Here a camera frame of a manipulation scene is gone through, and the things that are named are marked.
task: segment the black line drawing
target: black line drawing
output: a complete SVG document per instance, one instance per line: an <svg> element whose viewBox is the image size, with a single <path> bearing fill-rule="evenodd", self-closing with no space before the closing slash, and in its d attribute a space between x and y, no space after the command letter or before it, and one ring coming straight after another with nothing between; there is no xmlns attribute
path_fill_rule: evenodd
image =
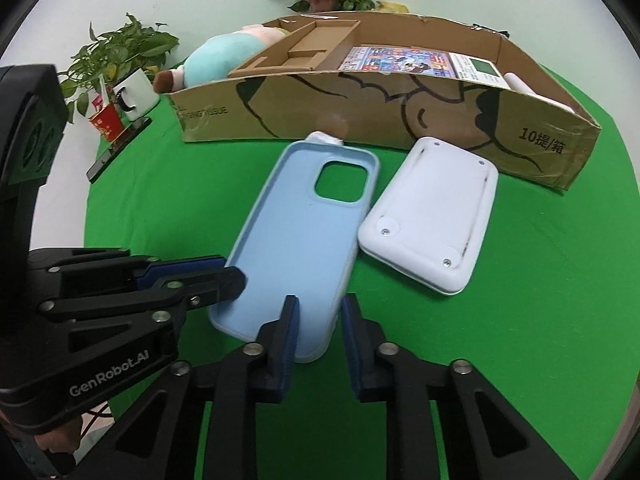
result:
<svg viewBox="0 0 640 480"><path fill-rule="evenodd" d="M311 88L316 92L348 99L348 96L344 94L324 90L310 83L309 81L307 81L306 79L304 79L298 74L287 74L287 76L303 84L304 86ZM404 129L406 130L406 132L409 134L409 136L413 140L418 140L421 136L416 135L416 133L412 130L411 124L407 116L407 105L411 100L411 98L413 98L418 94L425 93L444 103L461 104L465 102L466 92L469 92L471 90L484 90L483 92L478 94L478 97L476 97L476 107L478 108L479 113L478 115L476 115L475 124L476 124L476 127L488 137L488 140L485 142L482 142L481 144L478 144L477 146L472 146L470 148L467 148L467 150L469 150L470 152L473 152L475 150L479 150L481 148L494 145L498 150L500 150L503 153L506 153L507 155L514 156L516 158L520 158L522 160L526 160L527 162L530 162L538 169L540 173L544 173L542 168L540 168L540 166L537 164L535 160L533 160L527 155L523 155L521 153L517 153L517 152L514 152L513 150L510 150L509 148L504 146L497 139L495 135L495 129L498 121L500 92L502 92L503 90L502 88L497 88L497 87L489 88L487 86L480 85L480 84L470 84L468 86L465 86L464 82L459 80L458 81L459 96L452 98L452 97L446 97L444 95L438 94L436 91L432 90L427 85L425 85L425 83L421 79L417 78L415 75L410 75L409 77L411 78L411 81L415 84L414 89L412 89L409 92L389 94L389 92L382 85L365 82L361 78L353 75L353 73L339 72L337 76L339 78L348 79L350 81L357 83L360 86L360 88L363 90L365 88L372 88L374 90L378 90L382 94L385 103L389 103L391 101L400 99L401 100L400 117L402 120L402 124L404 125ZM258 122L260 123L260 126L262 126L263 129L267 131L269 134L271 134L273 137L279 138L267 127L267 125L264 123L260 115L258 115L251 108L251 105L250 105L251 98L259 90L260 86L265 81L265 79L266 79L266 76L247 78L236 85L236 91L238 92L238 96L242 100L242 103L244 104L245 108L249 111L249 113L253 117L255 117L258 120ZM429 125L424 121L425 113L426 113L426 109L420 108L417 111L416 122L420 125L421 128L427 130Z"/></svg>

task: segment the green backdrop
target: green backdrop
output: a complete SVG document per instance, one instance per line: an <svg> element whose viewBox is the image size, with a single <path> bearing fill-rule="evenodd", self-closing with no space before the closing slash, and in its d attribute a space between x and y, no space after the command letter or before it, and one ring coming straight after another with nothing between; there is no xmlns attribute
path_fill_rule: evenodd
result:
<svg viewBox="0 0 640 480"><path fill-rule="evenodd" d="M640 368L640 198L612 119L563 81L602 133L566 193L500 175L468 287L446 298L359 254L348 292L388 338L421 358L464 357L581 478L605 452ZM166 100L153 124L91 186L87 246L162 259L228 255L284 141L185 144ZM377 198L405 153L372 148ZM336 178L336 192L350 184ZM191 312L180 355L195 365L239 342ZM121 413L147 384L113 400ZM381 404L351 393L339 327L320 360L296 365L279 406L257 410L260 480L385 476Z"/></svg>

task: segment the cardboard insert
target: cardboard insert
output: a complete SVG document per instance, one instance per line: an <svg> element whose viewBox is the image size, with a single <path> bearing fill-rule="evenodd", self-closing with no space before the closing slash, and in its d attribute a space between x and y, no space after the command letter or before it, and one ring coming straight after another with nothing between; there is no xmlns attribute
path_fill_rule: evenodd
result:
<svg viewBox="0 0 640 480"><path fill-rule="evenodd" d="M358 45L359 26L357 20L311 22L268 46L228 76L337 70L350 50Z"/></svg>

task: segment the stuffed pig toy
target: stuffed pig toy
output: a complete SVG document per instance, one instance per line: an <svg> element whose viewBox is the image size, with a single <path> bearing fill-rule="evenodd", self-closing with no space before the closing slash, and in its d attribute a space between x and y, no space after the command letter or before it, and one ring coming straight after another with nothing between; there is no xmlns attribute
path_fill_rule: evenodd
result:
<svg viewBox="0 0 640 480"><path fill-rule="evenodd" d="M214 36L198 47L183 65L158 72L154 90L165 94L225 79L231 70L287 34L282 28L247 25L231 34Z"/></svg>

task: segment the white mug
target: white mug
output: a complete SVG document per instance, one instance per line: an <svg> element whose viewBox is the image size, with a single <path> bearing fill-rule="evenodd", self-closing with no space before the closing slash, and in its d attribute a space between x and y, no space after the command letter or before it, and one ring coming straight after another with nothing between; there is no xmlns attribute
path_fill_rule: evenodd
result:
<svg viewBox="0 0 640 480"><path fill-rule="evenodd" d="M129 121L142 117L158 104L160 96L154 92L148 77L139 68L113 87L116 102Z"/></svg>

